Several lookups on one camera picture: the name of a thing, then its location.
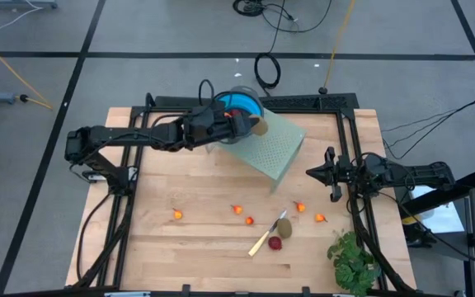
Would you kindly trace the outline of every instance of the green mesh tray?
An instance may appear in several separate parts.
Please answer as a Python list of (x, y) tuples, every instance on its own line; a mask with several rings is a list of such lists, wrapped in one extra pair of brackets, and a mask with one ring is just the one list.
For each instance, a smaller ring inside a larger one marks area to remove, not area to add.
[(269, 125), (266, 134), (253, 134), (236, 144), (217, 145), (270, 177), (271, 190), (275, 190), (294, 161), (306, 131), (267, 109), (264, 119)]

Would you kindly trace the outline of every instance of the yellow cable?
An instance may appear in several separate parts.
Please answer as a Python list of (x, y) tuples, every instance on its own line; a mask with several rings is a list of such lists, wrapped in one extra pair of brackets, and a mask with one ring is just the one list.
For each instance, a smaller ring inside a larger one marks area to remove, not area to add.
[(347, 8), (346, 17), (344, 17), (344, 23), (342, 24), (342, 26), (338, 30), (338, 33), (336, 34), (335, 47), (333, 48), (331, 59), (329, 60), (329, 68), (327, 69), (326, 81), (323, 84), (324, 87), (327, 87), (327, 82), (329, 82), (329, 76), (331, 75), (331, 69), (333, 68), (336, 49), (338, 48), (338, 45), (340, 44), (340, 40), (341, 40), (342, 34), (344, 33), (344, 29), (347, 27), (347, 23), (350, 21), (351, 12), (353, 11), (354, 5), (355, 5), (355, 0), (351, 0), (350, 6)]
[(26, 85), (31, 91), (33, 91), (34, 94), (36, 94), (36, 96), (38, 96), (41, 100), (43, 100), (46, 107), (48, 107), (50, 110), (53, 109), (53, 107), (50, 105), (49, 101), (47, 101), (47, 99), (45, 99), (43, 96), (41, 96), (41, 94), (38, 91), (36, 91), (25, 79), (23, 79), (19, 74), (17, 74), (17, 72), (7, 63), (7, 61), (5, 61), (3, 58), (1, 58), (1, 56), (0, 56), (0, 61), (5, 66), (7, 66), (8, 70), (10, 70), (10, 72), (12, 72), (12, 74), (14, 74), (17, 77), (17, 79), (19, 79), (24, 85)]
[(30, 101), (30, 102), (32, 102), (32, 103), (35, 103), (35, 104), (37, 104), (37, 105), (41, 105), (41, 106), (47, 107), (47, 108), (49, 108), (50, 110), (53, 110), (53, 107), (52, 107), (52, 106), (48, 106), (48, 105), (46, 105), (45, 103), (43, 103), (43, 102), (41, 102), (41, 101), (37, 101), (37, 100), (34, 100), (34, 99), (32, 99), (32, 98), (29, 98), (29, 97), (27, 97), (26, 100), (27, 100), (27, 101)]

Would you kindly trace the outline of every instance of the red fruit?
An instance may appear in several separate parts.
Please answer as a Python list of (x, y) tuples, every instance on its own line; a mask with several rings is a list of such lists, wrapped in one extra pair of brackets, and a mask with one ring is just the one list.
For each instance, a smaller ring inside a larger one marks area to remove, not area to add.
[(269, 248), (275, 251), (279, 251), (281, 249), (281, 238), (277, 236), (269, 238)]

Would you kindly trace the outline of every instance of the kiwi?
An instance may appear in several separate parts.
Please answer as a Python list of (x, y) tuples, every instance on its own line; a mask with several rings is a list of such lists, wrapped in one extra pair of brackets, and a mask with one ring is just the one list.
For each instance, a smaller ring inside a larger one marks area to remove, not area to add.
[(288, 219), (283, 218), (278, 221), (278, 233), (282, 238), (289, 238), (291, 236), (293, 227)]

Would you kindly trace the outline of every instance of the cable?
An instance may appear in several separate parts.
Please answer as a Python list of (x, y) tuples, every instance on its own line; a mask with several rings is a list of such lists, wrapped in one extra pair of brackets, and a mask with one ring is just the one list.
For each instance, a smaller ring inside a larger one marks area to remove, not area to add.
[(91, 217), (102, 205), (104, 205), (104, 203), (106, 203), (106, 200), (107, 198), (109, 198), (110, 195), (111, 195), (111, 191), (108, 191), (106, 196), (102, 198), (100, 202), (98, 202), (98, 204), (95, 206), (95, 208), (91, 210), (86, 220), (83, 222), (82, 230), (80, 231), (80, 239), (78, 240), (78, 250), (77, 250), (77, 255), (76, 255), (76, 276), (79, 281), (82, 280), (82, 274), (80, 273), (80, 261), (82, 259), (83, 235), (86, 231), (87, 224), (89, 224), (89, 221), (91, 220)]
[(20, 101), (23, 101), (23, 102), (30, 101), (30, 102), (35, 103), (35, 104), (37, 104), (37, 105), (40, 105), (40, 106), (49, 108), (50, 110), (53, 109), (51, 106), (48, 106), (48, 105), (46, 105), (45, 103), (43, 103), (43, 102), (41, 102), (41, 101), (37, 101), (37, 100), (35, 100), (35, 99), (32, 99), (32, 98), (28, 97), (27, 95), (16, 96), (15, 98), (16, 98), (16, 99), (19, 99)]
[(214, 85), (212, 84), (212, 82), (208, 79), (203, 79), (201, 81), (201, 84), (199, 85), (199, 92), (198, 92), (198, 99), (199, 99), (199, 105), (200, 106), (203, 106), (203, 101), (201, 100), (201, 92), (203, 91), (203, 85), (205, 83), (208, 83), (208, 85), (210, 86), (210, 98), (214, 98)]
[(407, 215), (409, 215), (410, 217), (412, 217), (417, 223), (419, 223), (419, 225), (426, 231), (428, 232), (430, 235), (432, 235), (435, 239), (441, 241), (444, 245), (446, 245), (447, 247), (451, 248), (452, 250), (454, 250), (456, 253), (458, 253), (459, 255), (463, 256), (463, 257), (466, 257), (467, 259), (471, 260), (471, 261), (474, 261), (475, 262), (475, 257), (472, 257), (464, 252), (461, 252), (459, 251), (459, 249), (457, 249), (456, 247), (454, 247), (452, 244), (446, 242), (445, 240), (443, 240), (442, 238), (440, 238), (439, 236), (435, 235), (435, 233), (433, 233), (430, 229), (428, 229), (419, 219), (417, 219), (410, 211), (407, 210), (406, 207), (404, 207), (403, 205), (401, 205), (395, 198), (391, 197), (390, 195), (386, 194), (386, 193), (382, 193), (382, 192), (379, 192), (379, 194), (381, 195), (384, 195), (386, 197), (388, 197), (389, 199), (393, 200), (393, 202), (395, 202), (400, 208), (402, 211), (404, 211)]
[[(309, 32), (309, 31), (312, 31), (312, 30), (318, 28), (318, 27), (323, 23), (323, 21), (326, 19), (327, 14), (329, 13), (329, 9), (331, 8), (331, 3), (332, 3), (332, 0), (329, 0), (329, 4), (327, 4), (326, 12), (323, 14), (322, 19), (320, 19), (320, 21), (318, 22), (318, 24), (316, 24), (315, 26), (312, 26), (312, 27), (310, 27), (310, 28), (308, 28), (308, 29), (304, 29), (304, 30), (298, 29), (298, 30), (296, 30), (296, 31), (294, 31), (294, 30), (287, 30), (287, 29), (278, 29), (278, 30), (279, 30), (279, 31), (282, 31), (282, 32), (287, 32), (287, 33), (305, 33), (305, 32)], [(266, 8), (269, 7), (269, 6), (276, 6), (276, 7), (279, 7), (279, 5), (277, 5), (277, 4), (272, 4), (272, 3), (271, 3), (271, 4), (266, 4), (266, 5), (264, 6), (265, 10), (266, 10)], [(286, 17), (285, 19), (287, 19), (288, 21), (292, 21), (294, 24), (298, 25), (298, 22), (297, 22), (286, 10), (285, 10), (285, 13), (287, 13), (287, 17)], [(274, 25), (272, 25), (272, 23), (270, 23), (270, 21), (266, 18), (265, 12), (262, 12), (261, 15), (263, 16), (263, 18), (265, 19), (265, 21), (267, 22), (267, 24), (269, 24), (271, 27), (273, 27), (273, 28), (276, 29), (276, 27), (275, 27)]]
[(340, 44), (342, 34), (344, 34), (344, 29), (347, 27), (347, 24), (350, 21), (351, 12), (353, 11), (353, 6), (354, 5), (355, 5), (355, 0), (351, 0), (350, 6), (347, 8), (346, 16), (344, 17), (344, 23), (342, 23), (342, 26), (340, 27), (340, 29), (338, 30), (338, 33), (336, 34), (335, 47), (333, 47), (333, 52), (331, 54), (331, 59), (329, 60), (329, 68), (327, 68), (326, 81), (323, 84), (324, 88), (327, 87), (327, 83), (329, 82), (329, 77), (331, 76), (331, 69), (333, 68), (333, 64), (334, 64), (334, 60), (335, 60), (336, 50), (338, 49), (338, 45)]
[(14, 21), (8, 22), (7, 24), (5, 24), (5, 25), (3, 25), (3, 26), (0, 26), (0, 30), (3, 29), (3, 28), (5, 28), (5, 27), (8, 27), (8, 26), (14, 24), (15, 22), (19, 21), (22, 17), (28, 15), (29, 13), (37, 12), (37, 11), (43, 9), (43, 7), (34, 6), (29, 0), (25, 0), (25, 1), (26, 1), (27, 3), (29, 3), (29, 5), (31, 5), (32, 8), (34, 8), (34, 9), (31, 9), (31, 10), (29, 10), (28, 12), (25, 12), (25, 13), (21, 14), (20, 16), (18, 16), (17, 18), (15, 18)]
[(443, 124), (447, 119), (449, 119), (451, 116), (455, 115), (456, 113), (464, 110), (465, 108), (469, 107), (469, 106), (472, 106), (475, 104), (475, 101), (472, 101), (464, 106), (461, 106), (459, 107), (457, 110), (453, 111), (452, 113), (450, 113), (449, 115), (446, 115), (444, 116), (442, 119), (439, 119), (437, 120), (437, 125), (435, 125), (434, 127), (432, 127), (428, 132), (426, 132), (424, 135), (422, 135), (401, 157), (397, 157), (395, 155), (395, 153), (391, 150), (391, 146), (388, 144), (388, 142), (383, 138), (383, 142), (384, 142), (384, 146), (385, 148), (392, 154), (392, 156), (397, 159), (397, 160), (400, 160), (402, 158), (404, 158), (408, 153), (411, 152), (411, 150), (413, 148), (415, 148), (426, 136), (428, 136), (428, 134), (430, 134), (433, 130), (435, 130), (437, 127), (439, 127), (441, 124)]
[(413, 137), (415, 134), (417, 134), (418, 132), (421, 132), (422, 130), (432, 126), (432, 125), (435, 125), (435, 124), (438, 124), (439, 122), (441, 122), (443, 119), (446, 118), (446, 116), (448, 115), (444, 115), (444, 116), (441, 116), (439, 119), (437, 119), (436, 121), (432, 122), (432, 123), (429, 123), (428, 125), (425, 125), (423, 126), (422, 128), (418, 129), (418, 130), (415, 130), (413, 133), (409, 134), (408, 136), (406, 137), (403, 137), (401, 139), (398, 139), (398, 140), (395, 140), (394, 143), (390, 144), (388, 146), (388, 148), (392, 148), (393, 146), (395, 146), (396, 144), (400, 143), (401, 141), (404, 141), (404, 140), (407, 140), (407, 139), (410, 139), (411, 137)]
[[(350, 215), (353, 214), (353, 213), (351, 212), (350, 207), (349, 207), (350, 202), (351, 202), (352, 199), (353, 199), (353, 198), (349, 197), (349, 198), (347, 199), (347, 201), (346, 201), (346, 210), (347, 210), (347, 212), (348, 212)], [(359, 216), (360, 214), (362, 214), (362, 212), (363, 212), (365, 209), (366, 209), (366, 204), (364, 203), (364, 204), (362, 205), (362, 208), (361, 208), (361, 209), (359, 210), (359, 212), (356, 213), (355, 215), (356, 215), (356, 216)]]
[[(246, 6), (245, 6), (245, 9), (243, 10), (239, 10), (239, 3), (240, 2), (245, 2), (246, 3)], [(256, 0), (256, 1), (243, 1), (243, 0), (235, 0), (234, 3), (232, 4), (232, 8), (234, 9), (235, 12), (239, 13), (240, 15), (242, 16), (245, 16), (245, 17), (257, 17), (259, 15), (261, 15), (261, 13), (263, 12), (263, 8), (262, 8), (262, 5), (261, 5), (261, 0)], [(251, 11), (246, 11), (246, 9), (249, 8), (257, 8), (256, 10), (251, 10)]]
[(25, 86), (27, 86), (31, 91), (33, 91), (34, 94), (36, 94), (36, 96), (38, 96), (41, 100), (43, 100), (45, 102), (45, 104), (49, 107), (50, 110), (53, 109), (52, 105), (49, 103), (49, 101), (47, 99), (45, 99), (38, 91), (36, 91), (36, 89), (34, 89), (25, 79), (23, 79), (19, 74), (17, 74), (16, 70), (14, 70), (8, 63), (7, 61), (5, 61), (1, 56), (0, 56), (0, 61), (1, 63), (3, 63), (5, 66), (7, 66), (8, 70), (10, 70), (10, 72), (12, 72), (12, 74), (14, 74), (14, 76), (19, 79)]
[[(281, 11), (280, 11), (280, 17), (278, 18), (278, 26), (276, 27), (276, 33), (274, 35), (274, 40), (272, 41), (272, 45), (270, 46), (270, 49), (268, 52), (266, 53), (260, 53), (256, 56), (256, 58), (254, 59), (254, 75), (256, 75), (256, 80), (257, 80), (257, 83), (260, 85), (261, 89), (263, 89), (263, 92), (268, 96), (270, 97), (270, 93), (266, 90), (266, 89), (273, 89), (275, 88), (278, 83), (280, 83), (280, 78), (281, 78), (281, 67), (280, 67), (280, 64), (278, 63), (278, 61), (276, 60), (276, 58), (274, 56), (272, 56), (272, 54), (270, 54), (272, 52), (272, 50), (274, 49), (274, 45), (276, 44), (276, 39), (278, 38), (278, 31), (279, 31), (279, 28), (280, 28), (280, 23), (281, 23), (281, 17), (283, 15), (283, 11), (284, 11), (284, 7), (285, 7), (285, 0), (283, 0), (283, 2), (281, 3)], [(263, 57), (267, 57), (270, 59), (270, 61), (272, 61), (272, 63), (274, 64), (275, 68), (276, 68), (276, 80), (273, 82), (273, 83), (268, 83), (268, 82), (265, 82), (263, 80), (263, 78), (261, 78), (258, 70), (257, 70), (257, 66), (258, 66), (258, 63), (260, 62), (260, 59), (263, 58)]]
[(77, 164), (76, 164), (76, 163), (71, 164), (71, 166), (69, 166), (69, 171), (70, 171), (72, 174), (74, 174), (75, 176), (77, 176), (79, 179), (83, 180), (84, 182), (89, 183), (89, 181), (88, 181), (85, 177), (83, 177), (83, 176), (80, 175), (78, 172), (75, 172), (75, 171), (73, 170), (73, 167), (74, 167), (75, 165), (77, 165)]
[(274, 49), (274, 45), (276, 44), (276, 38), (278, 38), (278, 32), (280, 31), (281, 16), (283, 14), (284, 6), (285, 6), (285, 0), (283, 0), (283, 2), (281, 3), (281, 12), (280, 12), (280, 17), (278, 17), (278, 26), (276, 26), (276, 33), (274, 34), (274, 40), (272, 41), (272, 45), (270, 46), (270, 49), (267, 52), (267, 54), (270, 54), (272, 52), (272, 50)]
[(425, 119), (422, 119), (422, 120), (416, 120), (416, 121), (413, 121), (412, 123), (408, 123), (408, 124), (404, 124), (404, 125), (398, 125), (397, 127), (393, 127), (391, 129), (385, 129), (385, 130), (380, 130), (380, 132), (390, 132), (390, 131), (394, 131), (394, 130), (397, 130), (397, 129), (400, 129), (400, 128), (404, 128), (404, 127), (408, 127), (408, 126), (411, 126), (411, 125), (414, 125), (414, 124), (417, 124), (417, 123), (421, 123), (423, 121), (427, 121), (427, 120), (431, 120), (433, 118), (435, 118), (436, 116), (444, 116), (452, 111), (456, 111), (457, 108), (453, 109), (453, 110), (450, 110), (450, 111), (445, 111), (445, 112), (441, 112), (437, 115), (433, 115), (431, 117), (428, 117), (428, 118), (425, 118)]

